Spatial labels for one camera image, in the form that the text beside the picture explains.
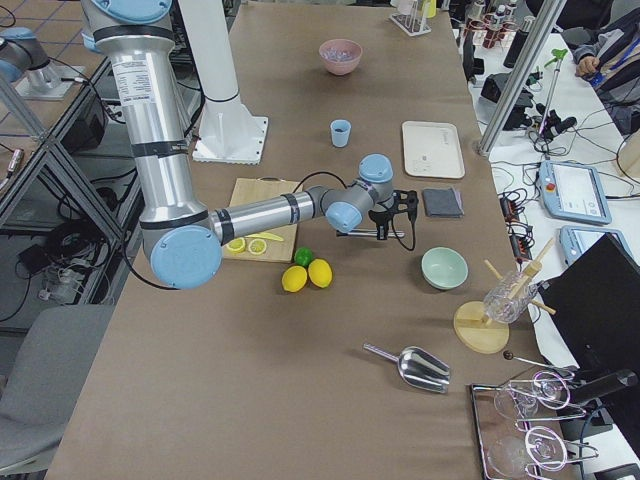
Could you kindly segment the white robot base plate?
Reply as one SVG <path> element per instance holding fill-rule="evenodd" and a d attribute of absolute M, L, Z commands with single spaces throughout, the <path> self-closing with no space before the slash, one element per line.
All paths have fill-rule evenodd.
<path fill-rule="evenodd" d="M 226 102 L 207 100 L 192 157 L 199 162 L 257 165 L 268 126 L 267 117 L 253 116 L 238 97 Z"/>

